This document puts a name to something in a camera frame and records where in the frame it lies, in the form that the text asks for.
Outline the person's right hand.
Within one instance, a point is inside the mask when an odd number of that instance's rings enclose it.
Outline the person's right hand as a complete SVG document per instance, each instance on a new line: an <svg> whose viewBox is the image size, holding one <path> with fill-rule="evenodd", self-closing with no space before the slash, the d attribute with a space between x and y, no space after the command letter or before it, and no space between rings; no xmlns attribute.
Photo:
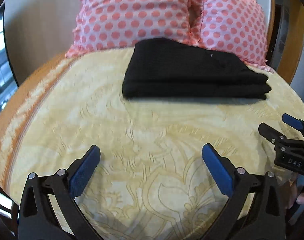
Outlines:
<svg viewBox="0 0 304 240"><path fill-rule="evenodd" d="M286 209L291 208L295 203L304 205L304 193L299 192L296 185L298 174L292 173L290 179L281 187L283 204Z"/></svg>

